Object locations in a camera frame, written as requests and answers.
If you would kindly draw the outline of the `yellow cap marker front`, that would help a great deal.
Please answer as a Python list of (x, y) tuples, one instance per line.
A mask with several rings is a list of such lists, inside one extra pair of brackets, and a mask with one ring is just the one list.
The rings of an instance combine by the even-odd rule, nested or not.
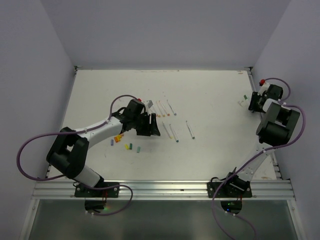
[(156, 110), (155, 105), (152, 105), (152, 111), (154, 111), (154, 113), (156, 114), (157, 117), (161, 117), (161, 115), (158, 113), (158, 111)]

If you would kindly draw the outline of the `orange cap marker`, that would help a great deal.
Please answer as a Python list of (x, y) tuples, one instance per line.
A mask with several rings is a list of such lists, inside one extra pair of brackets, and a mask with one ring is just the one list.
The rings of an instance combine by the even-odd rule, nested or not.
[(167, 115), (167, 116), (170, 116), (169, 112), (167, 111), (166, 107), (163, 105), (163, 103), (161, 101), (159, 101), (164, 113)]

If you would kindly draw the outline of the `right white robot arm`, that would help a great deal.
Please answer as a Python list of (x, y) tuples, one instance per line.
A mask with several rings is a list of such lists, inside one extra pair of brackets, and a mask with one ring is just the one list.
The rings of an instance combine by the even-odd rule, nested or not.
[(250, 159), (230, 172), (223, 183), (223, 192), (235, 196), (246, 192), (256, 171), (277, 148), (288, 146), (300, 118), (300, 112), (282, 102), (284, 90), (281, 86), (263, 79), (259, 91), (251, 96), (248, 110), (262, 113), (263, 117), (256, 130), (257, 144)]

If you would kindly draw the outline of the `small yellow cap marker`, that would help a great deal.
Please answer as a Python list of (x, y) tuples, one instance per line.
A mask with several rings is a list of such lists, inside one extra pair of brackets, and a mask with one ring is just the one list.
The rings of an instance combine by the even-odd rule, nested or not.
[(169, 132), (169, 130), (168, 130), (168, 128), (167, 128), (167, 126), (166, 126), (166, 124), (165, 124), (164, 122), (162, 122), (162, 126), (163, 126), (166, 134), (168, 135), (168, 137), (169, 137), (170, 139), (173, 139), (173, 136), (172, 136), (171, 133)]

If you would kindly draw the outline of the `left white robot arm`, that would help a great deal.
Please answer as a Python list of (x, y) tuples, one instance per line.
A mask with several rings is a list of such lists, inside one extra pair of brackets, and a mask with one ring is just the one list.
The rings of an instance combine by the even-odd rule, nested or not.
[(134, 129), (138, 136), (160, 136), (157, 115), (148, 113), (144, 103), (132, 99), (126, 107), (88, 128), (63, 128), (50, 148), (46, 160), (68, 179), (86, 186), (92, 196), (104, 190), (104, 179), (86, 165), (88, 150), (100, 142)]

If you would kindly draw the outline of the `mint cap marker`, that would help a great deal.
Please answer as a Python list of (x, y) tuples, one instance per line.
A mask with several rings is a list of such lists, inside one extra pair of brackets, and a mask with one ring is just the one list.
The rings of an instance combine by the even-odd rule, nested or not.
[(186, 120), (185, 123), (186, 123), (186, 126), (187, 126), (187, 128), (188, 128), (188, 131), (189, 131), (189, 133), (190, 133), (191, 139), (195, 140), (195, 135), (194, 135), (194, 133), (193, 133), (193, 130), (192, 130), (189, 122)]

